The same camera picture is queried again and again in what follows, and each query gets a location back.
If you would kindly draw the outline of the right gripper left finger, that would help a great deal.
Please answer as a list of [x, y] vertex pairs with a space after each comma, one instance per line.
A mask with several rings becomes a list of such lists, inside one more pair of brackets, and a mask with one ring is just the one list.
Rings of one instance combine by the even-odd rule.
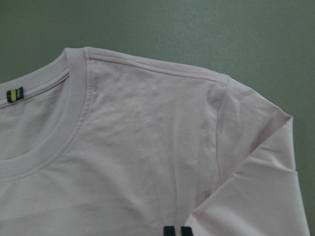
[[176, 220], [169, 219], [164, 223], [163, 235], [164, 236], [175, 236], [176, 235]]

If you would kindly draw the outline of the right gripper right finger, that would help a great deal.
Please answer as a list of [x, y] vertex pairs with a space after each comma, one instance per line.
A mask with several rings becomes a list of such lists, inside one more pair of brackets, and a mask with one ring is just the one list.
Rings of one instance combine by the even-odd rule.
[[191, 218], [183, 219], [180, 223], [180, 235], [181, 236], [191, 236], [192, 228], [191, 228]]

